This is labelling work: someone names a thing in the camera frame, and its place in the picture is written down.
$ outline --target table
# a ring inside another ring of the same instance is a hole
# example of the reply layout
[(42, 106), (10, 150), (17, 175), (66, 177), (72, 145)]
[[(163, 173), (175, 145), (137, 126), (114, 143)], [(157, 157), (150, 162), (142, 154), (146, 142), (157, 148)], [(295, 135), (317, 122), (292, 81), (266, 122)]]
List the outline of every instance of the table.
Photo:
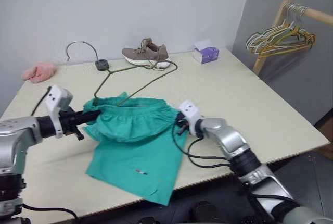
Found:
[[(227, 49), (220, 49), (219, 59), (204, 65), (193, 59), (193, 52), (172, 54), (179, 70), (156, 81), (137, 96), (163, 98), (173, 107), (189, 99), (207, 117), (220, 117), (236, 128), (248, 141), (261, 162), (268, 163), (299, 154), (328, 143), (307, 120), (296, 112), (260, 78), (243, 65)], [(125, 60), (110, 61), (111, 69), (127, 67)], [(162, 71), (141, 68), (112, 75), (99, 92), (100, 97), (117, 96), (123, 91), (134, 92), (159, 76)], [(93, 97), (106, 76), (94, 64), (60, 66), (48, 81), (25, 82), (5, 111), (2, 119), (23, 117), (49, 85), (57, 84), (73, 94), (75, 111)], [(41, 105), (36, 116), (46, 115)], [(96, 141), (85, 133), (78, 141), (74, 135), (48, 138), (28, 151), (23, 190), (24, 202), (35, 207), (65, 207), (79, 216), (108, 210), (140, 201), (131, 193), (95, 180), (85, 174), (92, 159)], [(194, 154), (221, 155), (212, 141), (204, 140), (193, 147)], [(230, 173), (227, 168), (202, 169), (183, 156), (175, 188), (205, 182)], [(69, 219), (59, 211), (34, 212), (23, 210), (33, 224), (45, 224)]]

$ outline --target purple box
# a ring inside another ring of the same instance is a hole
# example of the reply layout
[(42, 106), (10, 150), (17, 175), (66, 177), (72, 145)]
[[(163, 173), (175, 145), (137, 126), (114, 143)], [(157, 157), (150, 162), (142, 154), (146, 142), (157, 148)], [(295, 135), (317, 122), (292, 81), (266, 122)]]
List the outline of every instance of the purple box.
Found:
[(219, 50), (215, 47), (208, 47), (202, 50), (194, 49), (193, 57), (201, 64), (209, 63), (210, 61), (217, 60), (219, 56)]

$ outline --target black cable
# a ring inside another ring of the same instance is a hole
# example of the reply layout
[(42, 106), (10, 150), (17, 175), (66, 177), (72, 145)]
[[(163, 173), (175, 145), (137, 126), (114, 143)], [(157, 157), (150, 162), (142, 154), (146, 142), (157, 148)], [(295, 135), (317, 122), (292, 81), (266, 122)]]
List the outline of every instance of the black cable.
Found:
[(280, 195), (269, 195), (269, 194), (252, 194), (250, 192), (250, 195), (255, 197), (255, 198), (262, 198), (262, 199), (274, 199), (274, 200), (282, 200), (282, 201), (288, 201), (288, 202), (293, 202), (299, 205), (297, 201), (295, 201), (292, 198), (280, 196)]
[(23, 208), (31, 210), (31, 211), (62, 211), (62, 212), (67, 212), (71, 214), (74, 217), (74, 223), (79, 223), (78, 216), (76, 213), (69, 209), (61, 208), (61, 207), (31, 207), (28, 206), (27, 204), (22, 205)]
[[(184, 150), (182, 150), (182, 148), (178, 145), (178, 143), (176, 142), (176, 139), (175, 139), (175, 136), (174, 136), (174, 132), (175, 132), (175, 126), (176, 126), (176, 123), (172, 126), (172, 130), (171, 130), (171, 137), (172, 137), (172, 140), (174, 142), (174, 144), (176, 145), (176, 147), (184, 154), (184, 155), (187, 155), (187, 156), (190, 156), (192, 158), (198, 158), (198, 159), (221, 159), (221, 160), (226, 160), (225, 157), (222, 157), (222, 156), (198, 156), (198, 155), (192, 155), (192, 154), (189, 154), (188, 152), (185, 152)], [(198, 141), (201, 141), (203, 140), (203, 138), (198, 138), (196, 139), (195, 141), (193, 141), (191, 145), (193, 145), (194, 143), (198, 142)]]
[(176, 142), (176, 139), (175, 139), (175, 136), (174, 136), (174, 129), (175, 129), (175, 126), (176, 126), (176, 122), (175, 124), (172, 126), (172, 130), (171, 130), (171, 136), (172, 136), (172, 140), (174, 142), (174, 144), (176, 145), (176, 147), (184, 154), (184, 155), (187, 155), (188, 159), (190, 160), (191, 163), (193, 163), (195, 166), (197, 167), (200, 167), (200, 168), (217, 168), (217, 167), (230, 167), (229, 164), (226, 164), (226, 163), (222, 163), (222, 164), (216, 164), (216, 165), (209, 165), (209, 166), (204, 166), (204, 165), (200, 165), (200, 164), (197, 164), (196, 162), (194, 162), (191, 158), (197, 158), (197, 159), (222, 159), (222, 160), (226, 160), (225, 157), (222, 157), (222, 156), (198, 156), (198, 155), (192, 155), (189, 153), (191, 147), (203, 140), (203, 138), (198, 138), (196, 140), (194, 140), (188, 147), (188, 150), (187, 152), (185, 152), (179, 145), (178, 143)]
[(43, 100), (43, 99), (47, 96), (47, 94), (50, 92), (51, 88), (52, 88), (51, 86), (49, 86), (49, 87), (47, 88), (47, 91), (46, 91), (45, 94), (42, 96), (42, 98), (38, 101), (38, 103), (36, 104), (36, 106), (35, 106), (34, 109), (32, 110), (30, 116), (33, 116), (33, 115), (35, 114), (37, 108), (38, 108), (39, 105), (41, 104), (42, 100)]

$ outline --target coat rack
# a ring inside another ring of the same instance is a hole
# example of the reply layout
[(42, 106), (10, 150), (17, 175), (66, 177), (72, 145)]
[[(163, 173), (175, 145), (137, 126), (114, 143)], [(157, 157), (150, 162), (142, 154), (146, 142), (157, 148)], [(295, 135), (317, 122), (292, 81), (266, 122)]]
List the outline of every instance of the coat rack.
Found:
[[(285, 6), (288, 3), (292, 3), (292, 2), (293, 2), (293, 0), (283, 0), (282, 1), (281, 5), (280, 5), (280, 9), (278, 10), (275, 20), (272, 24), (272, 27), (282, 24), (283, 19), (284, 19)], [(326, 13), (323, 13), (321, 11), (314, 10), (311, 8), (308, 8), (303, 15), (333, 26), (333, 16), (332, 15), (329, 15), (329, 14), (326, 14)], [(255, 73), (258, 76), (262, 67), (264, 66), (265, 62), (266, 62), (266, 58), (257, 58), (254, 66), (253, 66), (253, 69), (252, 69), (253, 73)]]

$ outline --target pink cloth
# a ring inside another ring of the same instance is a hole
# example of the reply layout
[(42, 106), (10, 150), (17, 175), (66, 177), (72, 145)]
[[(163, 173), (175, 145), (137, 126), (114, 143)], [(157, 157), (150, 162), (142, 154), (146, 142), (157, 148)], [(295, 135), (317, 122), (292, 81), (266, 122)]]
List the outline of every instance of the pink cloth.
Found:
[(56, 72), (57, 67), (53, 63), (38, 63), (22, 74), (22, 80), (30, 80), (32, 83), (46, 81)]

